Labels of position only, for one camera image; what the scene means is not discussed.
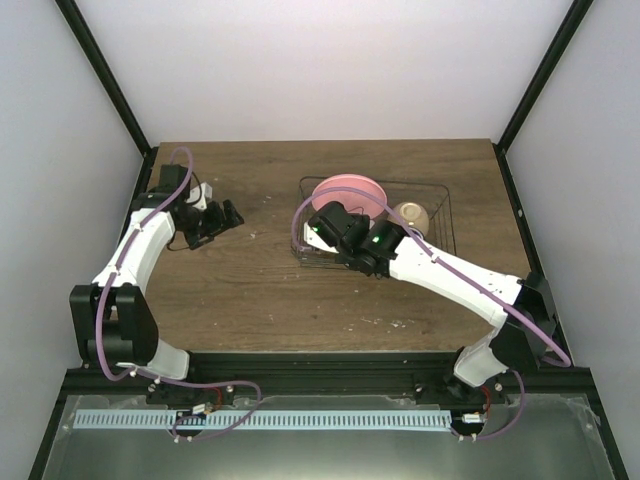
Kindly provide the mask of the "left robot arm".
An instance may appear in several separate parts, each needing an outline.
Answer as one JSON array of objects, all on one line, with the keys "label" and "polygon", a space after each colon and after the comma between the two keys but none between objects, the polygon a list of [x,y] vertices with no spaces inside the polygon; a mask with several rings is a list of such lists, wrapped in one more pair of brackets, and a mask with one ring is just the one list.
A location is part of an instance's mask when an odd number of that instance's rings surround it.
[{"label": "left robot arm", "polygon": [[211,243],[243,224],[229,200],[216,202],[207,183],[192,186],[189,167],[165,164],[158,184],[133,202],[129,224],[115,253],[88,284],[69,297],[80,357],[87,363],[170,379],[169,391],[181,403],[196,402],[203,377],[190,370],[190,354],[163,341],[145,293],[162,251],[177,234],[189,250]]}]

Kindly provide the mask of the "black wire dish rack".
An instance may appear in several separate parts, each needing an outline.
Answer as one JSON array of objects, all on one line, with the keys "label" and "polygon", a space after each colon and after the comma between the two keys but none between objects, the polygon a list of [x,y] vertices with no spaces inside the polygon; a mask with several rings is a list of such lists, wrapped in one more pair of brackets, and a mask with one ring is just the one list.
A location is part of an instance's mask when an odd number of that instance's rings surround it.
[{"label": "black wire dish rack", "polygon": [[[367,214],[372,222],[389,217],[379,205],[349,192],[332,192],[313,201],[308,200],[316,191],[335,185],[331,177],[305,176],[299,181],[298,206],[301,212],[296,224],[296,237],[291,242],[291,250],[303,267],[338,270],[342,268],[335,261],[335,252],[321,250],[306,227],[307,221],[322,204],[333,199],[341,201],[348,212]],[[413,225],[415,233],[436,248],[450,254],[457,253],[450,192],[447,186],[439,183],[373,180],[363,175],[358,175],[350,185],[385,199],[392,208],[403,203],[419,205],[427,218]]]}]

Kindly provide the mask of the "pink plastic plate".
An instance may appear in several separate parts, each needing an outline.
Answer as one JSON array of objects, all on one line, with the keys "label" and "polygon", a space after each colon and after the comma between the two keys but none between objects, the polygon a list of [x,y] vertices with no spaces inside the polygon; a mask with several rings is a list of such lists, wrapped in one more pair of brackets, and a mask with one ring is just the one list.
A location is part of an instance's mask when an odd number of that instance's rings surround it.
[{"label": "pink plastic plate", "polygon": [[383,187],[369,177],[358,174],[339,174],[322,180],[313,190],[311,202],[315,211],[329,202],[337,201],[351,214],[378,217],[387,204]]}]

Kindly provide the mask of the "cream ceramic bowl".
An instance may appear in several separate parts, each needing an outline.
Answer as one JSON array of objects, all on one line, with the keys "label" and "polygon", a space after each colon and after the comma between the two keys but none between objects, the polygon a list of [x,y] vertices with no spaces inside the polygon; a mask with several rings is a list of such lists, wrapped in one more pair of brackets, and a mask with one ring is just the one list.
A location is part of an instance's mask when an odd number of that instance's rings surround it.
[{"label": "cream ceramic bowl", "polygon": [[425,237],[429,232],[430,219],[427,210],[415,202],[402,202],[394,207],[394,211],[416,233]]}]

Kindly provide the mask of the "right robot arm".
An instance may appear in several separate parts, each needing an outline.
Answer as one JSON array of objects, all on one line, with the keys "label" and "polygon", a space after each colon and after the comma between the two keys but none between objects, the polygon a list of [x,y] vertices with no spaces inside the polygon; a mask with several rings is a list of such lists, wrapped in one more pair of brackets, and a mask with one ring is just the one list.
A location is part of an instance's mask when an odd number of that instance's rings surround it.
[{"label": "right robot arm", "polygon": [[420,286],[490,325],[487,335],[461,350],[444,378],[445,393],[455,402],[468,402],[480,386],[507,370],[537,371],[556,346],[555,304],[548,281],[537,272],[521,279],[479,267],[433,247],[396,221],[373,222],[337,201],[305,223],[304,237],[350,270]]}]

